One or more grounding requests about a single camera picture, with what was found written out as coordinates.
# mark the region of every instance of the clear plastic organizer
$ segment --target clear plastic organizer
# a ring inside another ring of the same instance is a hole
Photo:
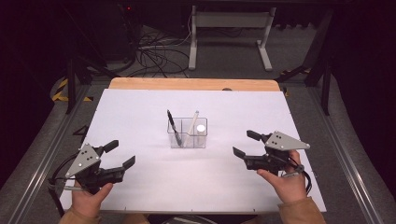
[[[207,119],[198,118],[188,134],[192,118],[173,118],[176,133],[168,120],[168,135],[171,148],[205,148],[207,137]]]

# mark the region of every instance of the sleeve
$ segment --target sleeve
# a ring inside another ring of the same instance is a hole
[[[97,224],[100,219],[99,217],[86,217],[73,207],[70,207],[59,221],[59,224]]]
[[[292,203],[282,203],[279,205],[279,213],[284,224],[326,223],[311,197]]]

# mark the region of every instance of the white tabletop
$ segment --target white tabletop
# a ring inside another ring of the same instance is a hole
[[[199,110],[199,117],[207,118],[206,148],[170,148],[167,109],[174,118],[190,118]],[[117,148],[102,156],[101,167],[120,167],[133,155],[136,164],[126,171],[123,182],[115,184],[101,209],[127,213],[277,212],[281,201],[272,186],[247,170],[233,154],[233,147],[247,155],[264,154],[264,144],[248,138],[247,130],[281,131],[299,139],[281,91],[105,90],[84,144],[99,147],[119,140]],[[304,150],[299,152],[312,178],[309,195],[324,212],[309,161]],[[61,202],[64,208],[70,207],[70,191],[63,192]]]

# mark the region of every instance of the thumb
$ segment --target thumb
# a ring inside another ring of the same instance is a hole
[[[101,203],[105,197],[110,193],[110,191],[113,189],[113,184],[112,183],[107,183],[105,184],[93,197]]]
[[[272,186],[277,181],[277,176],[271,174],[270,172],[268,172],[266,170],[259,169],[259,170],[257,170],[257,174],[262,176],[262,178],[264,178],[266,181],[268,181],[268,183],[270,183]]]

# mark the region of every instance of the white metal stand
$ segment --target white metal stand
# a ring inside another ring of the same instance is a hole
[[[192,7],[191,13],[191,48],[189,69],[194,70],[197,56],[197,27],[247,27],[265,28],[262,40],[257,41],[257,46],[262,56],[265,71],[272,71],[272,65],[268,58],[265,44],[271,30],[276,8],[272,7],[269,12],[204,12],[196,11]]]

